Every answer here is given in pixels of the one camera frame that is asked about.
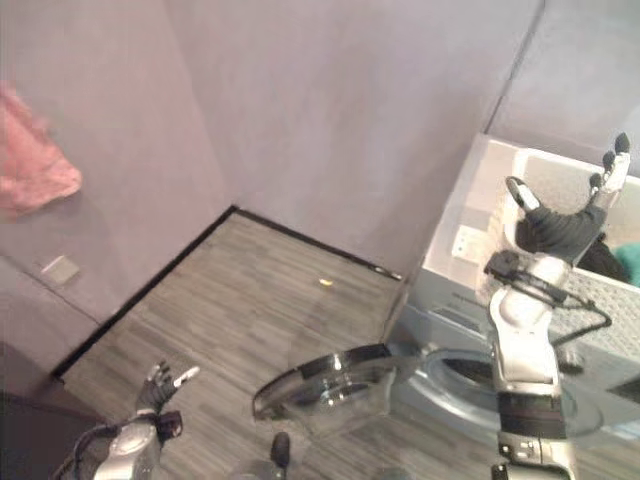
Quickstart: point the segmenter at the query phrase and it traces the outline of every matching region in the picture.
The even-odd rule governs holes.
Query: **teal cloth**
[[[613,254],[629,274],[629,283],[640,287],[640,242],[618,247]]]

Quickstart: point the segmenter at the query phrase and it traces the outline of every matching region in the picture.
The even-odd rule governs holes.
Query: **black baseboard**
[[[209,235],[211,235],[215,231],[216,228],[222,225],[234,213],[237,215],[242,215],[245,218],[251,219],[279,232],[282,232],[309,245],[313,245],[314,247],[321,248],[330,253],[333,253],[334,255],[343,257],[358,265],[362,265],[363,267],[366,267],[385,277],[391,278],[393,280],[402,279],[400,275],[378,265],[374,265],[367,260],[363,260],[360,257],[291,230],[276,222],[261,217],[260,215],[256,215],[255,213],[251,213],[247,210],[241,210],[238,207],[232,205],[220,216],[220,218],[209,225],[200,235],[198,235],[198,237],[196,237],[191,243],[189,243],[189,245],[187,245],[184,250],[182,250],[162,270],[154,275],[154,277],[145,286],[143,286],[129,300],[127,300],[125,304],[109,320],[102,324],[86,341],[84,341],[82,345],[80,345],[67,358],[65,358],[62,363],[60,363],[60,365],[55,368],[55,370],[52,372],[52,375],[54,377],[61,378],[73,366],[73,364],[80,359],[80,357],[84,353],[89,351],[89,349],[109,331],[111,327],[113,327],[120,319],[122,319],[127,313],[129,313],[129,311],[133,307],[135,307],[138,302],[140,302],[140,300],[142,300],[156,285],[158,285],[167,275],[169,275],[169,273],[171,273],[171,271],[176,268],[180,264],[180,262],[182,262],[182,260],[184,260],[191,252],[193,252],[202,242],[207,239],[207,237],[209,237]]]
[[[252,213],[248,210],[238,210],[236,212],[236,214],[238,215],[242,215],[243,217],[249,218],[255,222],[261,223],[263,225],[266,225],[267,227],[273,228],[274,230],[277,230],[279,232],[282,232],[286,235],[289,235],[297,240],[300,240],[304,243],[308,243],[309,245],[313,245],[314,247],[318,247],[321,248],[323,250],[326,250],[327,252],[331,252],[334,255],[338,255],[340,257],[346,258],[347,260],[353,262],[353,263],[357,263],[358,265],[362,265],[363,267],[368,268],[369,270],[373,270],[374,272],[383,275],[385,277],[391,278],[393,280],[402,280],[402,275],[399,275],[397,273],[394,273],[390,270],[387,270],[386,268],[383,268],[379,265],[375,265],[371,262],[369,262],[368,260],[364,260],[360,257],[357,257],[349,252],[345,252],[344,250],[340,250],[339,248],[336,247],[332,247],[331,245],[327,245],[326,243],[322,243],[319,240],[316,240],[315,238],[309,237],[307,235],[304,235],[300,232],[296,232],[295,230],[291,230],[290,228],[287,228],[283,225],[280,225],[279,223],[276,223],[272,220],[269,220],[268,218],[264,218],[260,215],[257,215],[255,213]]]
[[[156,285],[158,285],[171,271],[176,268],[182,260],[184,260],[191,252],[193,252],[202,242],[204,242],[213,231],[222,225],[227,218],[234,212],[238,211],[235,205],[230,206],[225,212],[211,225],[209,225],[200,235],[198,235],[184,250],[182,250],[173,260],[171,260],[162,270],[153,276],[153,278],[138,290],[125,304],[106,322],[104,322],[91,336],[85,340],[82,345],[76,348],[60,365],[51,373],[54,377],[61,378],[67,370],[69,370],[80,357],[89,351],[89,349],[100,340],[105,333],[109,331],[122,317],[135,307]]]

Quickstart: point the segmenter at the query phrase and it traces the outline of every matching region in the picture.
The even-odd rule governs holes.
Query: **floor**
[[[319,280],[330,280],[330,286]],[[184,433],[167,444],[155,478],[224,479],[292,435],[291,479],[371,479],[401,466],[416,479],[488,478],[494,450],[401,405],[351,433],[311,442],[290,423],[256,423],[253,394],[285,370],[376,343],[401,283],[232,215],[65,375],[66,388],[110,420],[131,414],[142,378],[167,359],[200,376],[169,408]],[[632,449],[581,453],[583,479],[637,478]]]

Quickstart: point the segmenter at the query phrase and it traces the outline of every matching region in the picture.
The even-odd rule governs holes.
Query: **black wire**
[[[539,277],[536,277],[535,275],[531,275],[529,272],[517,270],[517,271],[511,272],[509,277],[496,274],[495,272],[493,272],[493,275],[505,285],[509,285],[511,288],[513,288],[514,290],[517,290],[518,292],[524,293],[525,295],[535,298],[536,300],[539,300],[543,303],[546,303],[552,308],[561,308],[563,310],[584,310],[587,312],[596,313],[604,318],[604,320],[600,323],[587,325],[585,327],[574,330],[573,332],[570,332],[566,335],[563,335],[559,338],[556,338],[551,342],[551,345],[554,347],[558,347],[567,342],[571,342],[577,338],[582,337],[583,335],[586,335],[587,333],[595,332],[596,330],[600,330],[602,328],[608,328],[611,325],[613,325],[613,320],[611,319],[611,317],[605,311],[596,307],[596,304],[593,300],[585,300],[574,293],[571,293],[567,290],[562,290],[556,287],[555,285],[551,285],[549,282],[546,282],[545,280]],[[531,284],[532,280],[535,280],[537,284],[532,285]],[[525,289],[521,287],[517,282],[521,282],[526,284],[529,287],[533,287],[543,292],[545,295],[552,298],[553,300],[549,300],[547,297],[538,295],[529,289]],[[570,297],[576,300],[579,303],[579,305],[565,305],[564,302],[555,300],[555,298],[557,298],[558,293],[562,293],[563,296]]]
[[[91,430],[84,432],[78,440],[76,440],[73,446],[73,471],[72,476],[74,480],[80,479],[80,460],[82,454],[87,449],[89,444],[98,437],[115,437],[118,435],[120,427],[118,425],[98,425]]]
[[[98,425],[91,430],[84,432],[73,446],[73,470],[72,477],[74,480],[81,480],[80,478],[80,461],[82,460],[82,454],[87,447],[98,437],[115,437],[120,433],[122,427],[129,425],[130,423],[138,420],[155,420],[156,414],[143,414],[132,417],[114,425]]]

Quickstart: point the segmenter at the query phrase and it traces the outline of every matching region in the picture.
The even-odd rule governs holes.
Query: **black robotic glove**
[[[548,253],[571,265],[600,235],[607,211],[615,203],[629,171],[629,139],[622,133],[615,142],[616,153],[607,152],[602,163],[604,174],[590,179],[591,197],[579,212],[565,215],[544,206],[527,185],[516,177],[508,177],[507,188],[525,211],[525,219],[536,237],[536,251]]]
[[[137,415],[159,414],[178,389],[200,372],[199,367],[192,367],[173,380],[169,370],[164,360],[153,366],[136,399]]]

